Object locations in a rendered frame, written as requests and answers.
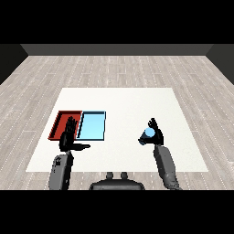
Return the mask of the small blue can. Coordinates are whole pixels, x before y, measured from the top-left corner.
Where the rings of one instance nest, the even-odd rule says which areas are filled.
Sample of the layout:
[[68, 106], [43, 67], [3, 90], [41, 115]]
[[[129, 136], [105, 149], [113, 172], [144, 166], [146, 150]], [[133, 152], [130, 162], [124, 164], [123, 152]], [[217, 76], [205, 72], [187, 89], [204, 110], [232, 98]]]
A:
[[154, 141], [155, 130], [153, 128], [146, 128], [138, 139], [140, 144], [151, 144]]

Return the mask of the light blue shallow open box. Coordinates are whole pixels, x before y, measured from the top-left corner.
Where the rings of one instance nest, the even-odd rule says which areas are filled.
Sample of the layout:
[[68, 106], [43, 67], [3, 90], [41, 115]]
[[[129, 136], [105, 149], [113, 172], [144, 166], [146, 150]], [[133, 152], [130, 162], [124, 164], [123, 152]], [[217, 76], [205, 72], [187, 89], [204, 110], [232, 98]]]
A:
[[76, 139], [78, 141], [103, 141], [105, 120], [105, 111], [85, 111], [81, 115]]

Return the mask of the dark grey robot body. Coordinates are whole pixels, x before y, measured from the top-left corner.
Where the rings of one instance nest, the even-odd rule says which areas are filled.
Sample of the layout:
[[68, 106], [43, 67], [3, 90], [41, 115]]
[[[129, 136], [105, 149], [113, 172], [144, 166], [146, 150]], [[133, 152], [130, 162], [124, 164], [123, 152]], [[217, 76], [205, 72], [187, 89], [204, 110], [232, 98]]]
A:
[[130, 180], [126, 172], [121, 172], [120, 179], [114, 179], [113, 172], [108, 172], [104, 180], [92, 183], [90, 190], [144, 190], [144, 185]]

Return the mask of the red shallow open box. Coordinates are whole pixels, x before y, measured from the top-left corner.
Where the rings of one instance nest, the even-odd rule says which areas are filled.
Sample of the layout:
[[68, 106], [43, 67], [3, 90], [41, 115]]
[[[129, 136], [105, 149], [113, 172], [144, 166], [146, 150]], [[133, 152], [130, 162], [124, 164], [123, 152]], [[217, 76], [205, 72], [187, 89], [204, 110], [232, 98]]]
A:
[[82, 111], [59, 111], [53, 123], [48, 139], [50, 141], [58, 141], [61, 134], [65, 131], [66, 123], [69, 117], [72, 117], [79, 123]]

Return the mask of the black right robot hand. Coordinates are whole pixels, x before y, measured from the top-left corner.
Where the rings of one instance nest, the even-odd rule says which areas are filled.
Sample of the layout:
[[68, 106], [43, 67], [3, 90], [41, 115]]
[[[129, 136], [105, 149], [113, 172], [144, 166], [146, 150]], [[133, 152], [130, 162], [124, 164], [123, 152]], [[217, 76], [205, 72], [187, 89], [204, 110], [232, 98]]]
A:
[[164, 144], [164, 136], [163, 136], [162, 131], [158, 128], [158, 125], [157, 125], [155, 118], [152, 118], [148, 122], [148, 127], [153, 128], [155, 130], [154, 141], [152, 142], [152, 144], [163, 145]]

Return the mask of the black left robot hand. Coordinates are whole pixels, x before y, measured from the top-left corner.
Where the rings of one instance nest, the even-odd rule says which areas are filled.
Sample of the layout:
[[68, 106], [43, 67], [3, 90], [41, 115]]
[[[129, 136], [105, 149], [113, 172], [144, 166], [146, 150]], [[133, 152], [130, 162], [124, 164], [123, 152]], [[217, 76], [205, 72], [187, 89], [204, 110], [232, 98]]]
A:
[[82, 151], [86, 148], [90, 148], [89, 144], [75, 144], [75, 131], [77, 128], [77, 121], [70, 116], [66, 122], [65, 131], [61, 134], [59, 139], [59, 150], [61, 152], [67, 152], [70, 150]]

